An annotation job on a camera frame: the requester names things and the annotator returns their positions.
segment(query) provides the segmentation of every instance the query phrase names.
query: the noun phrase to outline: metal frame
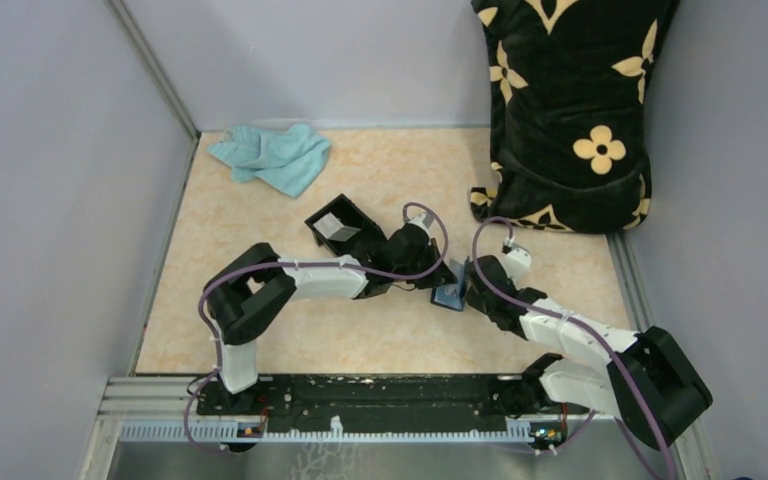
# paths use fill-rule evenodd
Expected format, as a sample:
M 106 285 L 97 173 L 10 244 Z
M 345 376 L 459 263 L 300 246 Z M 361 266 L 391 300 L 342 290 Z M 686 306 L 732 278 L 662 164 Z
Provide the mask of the metal frame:
M 652 309 L 646 297 L 634 252 L 624 232 L 608 235 L 608 248 L 614 261 L 614 270 L 620 282 L 629 319 L 638 330 L 645 330 L 656 324 Z M 686 479 L 716 480 L 720 477 L 719 466 L 714 459 L 710 442 L 702 424 L 695 422 L 673 447 L 673 458 L 679 472 Z
M 145 340 L 145 327 L 148 325 L 149 317 L 151 316 L 151 309 L 154 307 L 154 298 L 157 296 L 157 289 L 160 287 L 160 274 L 163 273 L 163 266 L 166 264 L 166 255 L 169 254 L 169 246 L 172 244 L 172 234 L 175 233 L 175 225 L 178 223 L 178 212 L 181 211 L 181 204 L 184 201 L 184 191 L 187 188 L 187 180 L 190 178 L 190 170 L 193 168 L 193 161 L 195 160 L 196 150 L 198 149 L 199 140 L 193 139 L 190 144 L 190 153 L 187 163 L 187 168 L 183 169 L 181 178 L 176 182 L 178 188 L 178 197 L 175 199 L 175 208 L 172 211 L 172 215 L 169 216 L 169 224 L 166 226 L 166 233 L 163 236 L 163 250 L 157 257 L 157 261 L 154 265 L 154 279 L 149 287 L 150 290 L 146 295 L 145 303 L 143 303 L 140 309 L 140 319 L 143 322 L 143 331 L 140 333 L 140 338 L 134 345 L 134 354 L 131 357 L 131 363 L 128 366 L 128 373 L 133 374 L 137 370 L 137 361 L 140 358 L 140 350 L 143 347 L 143 341 Z
M 128 6 L 125 5 L 124 0 L 104 0 L 104 3 L 110 8 L 113 16 L 116 17 L 116 20 L 122 27 L 122 31 L 125 33 L 125 36 L 128 37 L 128 41 L 131 43 L 131 46 L 134 47 L 134 50 L 136 50 L 137 56 L 151 76 L 154 86 L 157 87 L 163 100 L 172 110 L 172 115 L 174 115 L 178 120 L 178 123 L 181 124 L 181 128 L 187 132 L 187 135 L 189 135 L 193 141 L 198 141 L 201 133 L 196 128 L 195 123 L 193 123 L 192 117 L 190 116 L 189 111 L 187 111 L 187 107 L 184 105 L 184 102 L 181 101 L 181 97 L 178 95 L 178 92 L 175 91 L 175 87 L 172 86 L 172 82 L 163 70 L 160 61 L 157 59 L 157 55 L 154 54 L 148 40 L 146 40 L 142 31 L 140 31 L 139 25 L 137 25 L 134 16 L 131 15 L 131 11 L 128 9 Z
M 125 36 L 133 46 L 137 56 L 151 76 L 158 92 L 169 106 L 171 113 L 180 123 L 193 143 L 190 151 L 190 165 L 198 147 L 201 132 L 196 128 L 186 106 L 176 92 L 172 82 L 166 75 L 160 61 L 154 54 L 149 42 L 140 31 L 137 22 L 130 13 L 124 0 L 104 0 L 112 14 L 123 29 Z M 155 269 L 157 278 L 155 288 L 147 296 L 144 308 L 144 321 L 148 321 L 166 253 L 171 242 L 172 232 L 177 219 L 178 210 L 183 200 L 186 179 L 189 168 L 181 179 L 181 194 L 179 195 L 175 212 L 170 219 L 166 243 L 163 253 L 159 256 Z M 653 314 L 646 299 L 634 254 L 626 241 L 624 233 L 608 235 L 608 246 L 614 261 L 614 267 L 623 295 L 627 311 L 634 326 L 646 329 L 653 325 Z M 139 357 L 137 346 L 132 365 Z M 126 422 L 133 420 L 174 420 L 181 421 L 182 412 L 186 406 L 186 386 L 194 377 L 125 377 L 111 378 L 99 406 L 90 443 L 81 469 L 80 478 L 84 480 L 105 480 L 114 461 L 116 445 Z M 227 420 L 253 421 L 253 417 L 200 417 L 192 412 L 194 422 Z M 535 416 L 533 420 L 550 420 Z M 673 449 L 674 457 L 679 468 L 679 475 L 685 479 L 718 479 L 719 469 L 711 454 L 710 444 L 704 428 L 697 422 L 680 437 Z

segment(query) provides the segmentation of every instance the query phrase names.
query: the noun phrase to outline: yellow flower pattern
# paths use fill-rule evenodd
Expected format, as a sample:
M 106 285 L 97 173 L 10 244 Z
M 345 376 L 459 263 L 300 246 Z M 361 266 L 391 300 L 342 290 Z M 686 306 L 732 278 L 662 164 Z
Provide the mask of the yellow flower pattern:
M 563 15 L 564 12 L 577 1 L 578 0 L 556 0 L 555 11 L 552 12 L 552 16 L 546 14 L 546 9 L 543 8 L 542 0 L 525 0 L 525 3 L 531 5 L 531 8 L 537 12 L 537 16 L 540 17 L 540 21 L 543 22 L 543 26 L 546 27 L 546 33 L 551 35 L 552 29 L 555 28 L 555 24 L 558 23 L 561 15 Z
M 611 171 L 614 162 L 625 158 L 625 145 L 613 139 L 613 132 L 606 125 L 590 130 L 590 138 L 576 140 L 572 149 L 578 158 L 590 161 L 590 168 L 597 175 Z
M 478 12 L 478 19 L 481 20 L 485 27 L 489 27 L 493 19 L 496 18 L 497 13 L 499 13 L 499 7 L 485 8 Z
M 498 65 L 490 67 L 490 81 L 499 82 L 499 89 L 502 90 L 502 96 L 505 97 L 505 105 L 511 101 L 513 96 L 513 88 L 525 88 L 528 83 L 520 74 L 511 70 L 508 65 L 508 54 L 505 53 L 505 49 L 502 48 L 502 42 L 499 42 L 499 48 L 496 49 L 496 61 Z
M 640 175 L 640 203 L 637 204 L 637 208 L 634 209 L 631 214 L 634 216 L 634 220 L 623 227 L 623 230 L 631 230 L 632 228 L 640 225 L 640 222 L 649 215 L 649 204 L 652 203 L 652 199 L 646 196 L 646 180 L 643 179 L 643 175 Z
M 640 77 L 640 80 L 637 81 L 637 98 L 640 100 L 640 103 L 643 103 L 643 93 L 646 91 L 646 70 L 643 69 L 643 65 L 646 62 L 649 62 L 649 65 L 655 62 L 652 52 L 655 50 L 655 37 L 657 35 L 658 21 L 655 20 L 652 22 L 652 26 L 649 27 L 649 33 L 646 34 L 646 38 L 643 39 L 643 48 L 641 49 L 640 56 L 626 58 L 615 63 L 612 67 L 626 77 Z
M 555 207 L 546 205 L 539 211 L 514 220 L 520 226 L 531 227 L 537 230 L 552 230 L 555 232 L 571 232 L 572 229 L 561 223 L 555 216 Z

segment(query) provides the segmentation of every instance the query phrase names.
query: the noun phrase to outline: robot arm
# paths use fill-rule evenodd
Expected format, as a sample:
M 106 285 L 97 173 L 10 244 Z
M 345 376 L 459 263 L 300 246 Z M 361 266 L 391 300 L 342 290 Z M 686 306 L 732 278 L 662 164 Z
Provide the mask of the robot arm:
M 430 268 L 440 257 L 429 234 L 431 224 L 432 219 L 427 214 L 419 214 L 409 219 L 389 239 L 381 233 L 381 238 L 385 239 L 378 242 L 371 239 L 380 233 L 380 229 L 376 231 L 367 226 L 365 231 L 353 232 L 365 235 L 364 242 L 356 243 L 354 248 L 350 243 L 349 248 L 345 248 L 347 242 L 329 246 L 332 251 L 347 253 L 321 261 L 282 256 L 275 253 L 269 244 L 259 243 L 225 267 L 207 285 L 246 267 L 274 262 L 288 265 L 239 275 L 218 285 L 206 297 L 208 313 L 220 333 L 221 379 L 228 392 L 242 392 L 257 382 L 257 337 L 266 331 L 287 303 L 321 297 L 370 298 L 385 293 L 393 283 L 392 279 L 375 273 L 355 268 L 334 268 L 335 264 L 403 275 Z M 322 266 L 298 268 L 299 264 Z M 254 290 L 249 284 L 251 281 L 260 288 Z M 441 263 L 431 275 L 411 282 L 418 289 L 425 289 L 454 281 L 454 274 Z
M 511 242 L 506 242 L 502 252 L 501 258 L 478 259 L 490 283 L 511 297 L 563 317 L 554 318 L 506 302 L 478 277 L 472 264 L 466 271 L 466 301 L 500 329 L 563 354 L 546 354 L 522 374 L 521 391 L 527 392 L 538 408 L 575 403 L 601 411 L 622 420 L 643 443 L 658 448 L 643 412 L 611 357 L 590 334 L 567 321 L 572 316 L 590 326 L 617 352 L 669 444 L 711 405 L 708 388 L 666 331 L 652 327 L 640 333 L 611 327 L 574 314 L 539 290 L 517 289 L 515 281 L 530 267 L 531 256 Z

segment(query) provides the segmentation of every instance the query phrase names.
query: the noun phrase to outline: white cable tie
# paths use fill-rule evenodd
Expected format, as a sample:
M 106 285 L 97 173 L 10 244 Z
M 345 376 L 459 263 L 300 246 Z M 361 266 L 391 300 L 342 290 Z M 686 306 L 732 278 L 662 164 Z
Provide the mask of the white cable tie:
M 555 329 L 555 333 L 558 335 L 558 345 L 561 346 L 561 350 L 565 351 L 567 350 L 567 346 L 564 344 L 564 335 L 561 333 L 564 329 L 564 325 L 569 321 L 570 317 L 573 314 L 572 310 L 566 310 L 562 309 L 561 313 L 563 313 L 563 316 L 558 320 L 560 322 L 560 325 L 558 325 L 558 328 Z

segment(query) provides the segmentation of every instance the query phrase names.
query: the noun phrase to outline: wire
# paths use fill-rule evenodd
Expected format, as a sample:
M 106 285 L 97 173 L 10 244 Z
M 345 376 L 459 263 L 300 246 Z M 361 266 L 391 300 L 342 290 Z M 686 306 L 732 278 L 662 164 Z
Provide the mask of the wire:
M 246 437 L 262 437 L 263 429 L 266 427 L 266 422 L 269 420 L 269 404 L 265 395 L 257 397 L 257 401 L 263 404 L 263 408 L 260 410 L 260 424 L 256 428 L 247 428 L 245 430 Z
M 562 403 L 561 404 L 561 430 L 566 431 L 567 429 L 567 404 Z
M 414 286 L 413 286 L 413 288 L 405 288 L 405 287 L 403 287 L 403 286 L 401 286 L 401 285 L 396 285 L 396 284 L 394 283 L 394 284 L 393 284 L 393 286 L 394 286 L 394 287 L 396 287 L 396 288 L 398 288 L 399 290 L 404 290 L 404 291 L 406 291 L 406 292 L 412 292 L 412 291 L 416 290 L 416 285 L 414 285 Z
M 578 428 L 575 429 L 574 432 L 572 432 L 572 435 L 567 438 L 567 441 L 558 445 L 557 448 L 555 448 L 556 452 L 561 452 L 569 446 L 570 443 L 572 443 L 573 440 L 581 436 L 581 432 L 584 431 L 584 427 L 590 425 L 590 422 L 593 421 L 593 417 L 596 416 L 596 412 L 591 410 L 590 413 L 587 414 L 587 418 L 584 419 L 584 421 L 581 423 L 581 425 L 578 426 Z
M 449 232 L 446 230 L 446 225 L 443 224 L 443 220 L 440 219 L 437 213 L 435 213 L 430 208 L 418 202 L 408 202 L 402 207 L 402 217 L 404 219 L 407 220 L 407 212 L 408 212 L 408 209 L 411 207 L 420 208 L 424 210 L 426 213 L 428 213 L 429 215 L 431 215 L 434 221 L 437 222 L 437 225 L 440 226 L 440 231 L 443 234 L 443 250 L 440 252 L 440 257 L 438 257 L 437 260 L 434 262 L 434 264 L 428 267 L 428 269 L 420 273 L 403 275 L 398 273 L 386 272 L 384 270 L 378 270 L 375 268 L 369 268 L 363 265 L 354 265 L 350 263 L 341 263 L 341 262 L 333 262 L 333 261 L 332 262 L 264 262 L 264 263 L 258 263 L 256 265 L 249 265 L 247 267 L 243 267 L 238 270 L 234 270 L 232 272 L 226 273 L 225 275 L 217 278 L 215 281 L 213 281 L 210 285 L 208 285 L 204 289 L 204 292 L 201 294 L 201 297 L 199 298 L 198 313 L 202 322 L 204 322 L 204 324 L 207 325 L 207 328 L 210 329 L 210 333 L 213 336 L 213 344 L 216 350 L 216 366 L 213 368 L 213 370 L 210 371 L 210 373 L 207 374 L 207 376 L 205 376 L 204 380 L 199 384 L 198 388 L 196 388 L 196 391 L 193 392 L 193 394 L 190 396 L 190 399 L 187 402 L 187 408 L 184 410 L 184 432 L 187 435 L 187 440 L 191 444 L 198 447 L 199 450 L 202 450 L 203 452 L 207 452 L 210 454 L 216 454 L 216 453 L 222 452 L 222 451 L 209 449 L 200 445 L 198 442 L 195 441 L 195 439 L 193 439 L 189 429 L 190 409 L 192 408 L 193 402 L 195 401 L 196 398 L 198 398 L 202 389 L 204 389 L 204 387 L 208 384 L 208 382 L 212 381 L 214 378 L 217 378 L 219 376 L 219 373 L 222 371 L 222 343 L 221 343 L 222 341 L 219 335 L 219 330 L 216 327 L 216 325 L 214 325 L 214 323 L 208 318 L 204 310 L 204 305 L 205 303 L 207 303 L 207 298 L 210 296 L 210 294 L 213 293 L 214 290 L 219 288 L 219 286 L 224 284 L 225 282 L 229 282 L 231 280 L 242 277 L 243 275 L 249 274 L 251 272 L 266 270 L 268 268 L 345 268 L 348 270 L 358 270 L 364 273 L 372 273 L 380 277 L 390 278 L 390 279 L 399 280 L 399 281 L 418 280 L 422 277 L 425 277 L 426 275 L 430 275 L 435 270 L 437 270 L 437 267 L 439 267 L 443 263 L 443 260 L 446 258 L 446 253 L 448 253 L 449 251 Z
M 190 394 L 190 395 L 192 395 L 193 393 L 195 393 L 195 392 L 193 392 L 193 391 L 192 391 L 192 390 L 190 390 L 190 389 L 191 389 L 191 388 L 193 388 L 193 385 L 195 385 L 195 383 L 196 383 L 196 382 L 198 382 L 199 380 L 203 379 L 203 378 L 204 378 L 204 377 L 206 377 L 206 376 L 207 376 L 207 374 L 204 374 L 204 373 L 203 373 L 203 374 L 201 374 L 201 375 L 196 375 L 196 376 L 195 376 L 195 378 L 193 378 L 192 380 L 190 380 L 190 383 L 188 383 L 188 384 L 187 384 L 187 393 L 188 393 L 188 394 Z
M 560 312 L 555 312 L 553 310 L 549 310 L 546 308 L 538 307 L 533 304 L 523 302 L 521 300 L 518 300 L 516 298 L 511 297 L 510 295 L 506 294 L 502 290 L 500 290 L 498 287 L 493 285 L 490 280 L 487 278 L 486 275 L 484 275 L 484 272 L 481 270 L 481 265 L 478 263 L 478 239 L 481 236 L 481 232 L 487 228 L 488 225 L 495 222 L 501 222 L 504 223 L 508 227 L 508 238 L 513 238 L 513 225 L 511 225 L 510 220 L 504 217 L 490 217 L 483 222 L 481 222 L 481 225 L 478 226 L 478 230 L 475 232 L 475 236 L 472 238 L 472 262 L 475 266 L 475 273 L 478 274 L 478 277 L 481 278 L 481 281 L 484 282 L 485 285 L 487 285 L 487 288 L 489 288 L 493 293 L 495 293 L 498 297 L 506 300 L 507 302 L 516 305 L 518 307 L 522 307 L 537 313 L 541 313 L 543 315 L 561 319 L 564 318 L 564 314 Z M 611 348 L 611 345 L 605 340 L 601 335 L 599 335 L 598 332 L 596 332 L 590 325 L 584 323 L 581 321 L 581 319 L 578 319 L 574 316 L 570 316 L 567 321 L 575 325 L 576 327 L 584 330 L 587 334 L 593 337 L 596 342 L 599 343 L 599 345 L 605 349 L 605 351 L 608 353 L 608 356 L 611 358 L 611 361 L 614 362 L 614 365 L 616 365 L 617 370 L 620 372 L 620 375 L 623 377 L 623 380 L 628 384 L 628 388 L 631 391 L 632 396 L 634 396 L 635 401 L 640 406 L 640 410 L 643 412 L 643 416 L 646 418 L 646 423 L 649 425 L 649 428 L 652 430 L 652 434 L 655 437 L 655 442 L 658 444 L 658 449 L 661 451 L 661 455 L 664 457 L 664 463 L 667 466 L 667 479 L 674 480 L 676 476 L 676 466 L 675 462 L 673 461 L 672 455 L 670 454 L 669 447 L 667 446 L 667 440 L 664 438 L 664 433 L 661 431 L 661 428 L 658 426 L 657 420 L 655 420 L 655 415 L 652 413 L 652 410 L 649 408 L 649 405 L 646 404 L 646 399 L 643 398 L 643 393 L 640 391 L 640 389 L 637 387 L 637 384 L 634 382 L 634 379 L 631 376 L 631 373 L 628 371 L 628 368 L 626 368 L 625 364 L 623 363 L 622 359 L 617 355 L 617 353 L 614 351 L 613 348 Z M 626 438 L 628 440 L 631 440 L 630 434 L 623 430 Z M 661 480 L 661 477 L 657 475 L 654 468 L 652 468 L 651 465 L 646 461 L 646 459 L 643 457 L 643 454 L 640 452 L 640 450 L 637 448 L 637 445 L 633 441 L 629 441 L 629 445 L 631 446 L 632 450 L 634 451 L 637 458 L 643 463 L 643 466 L 646 468 L 646 470 L 656 479 Z

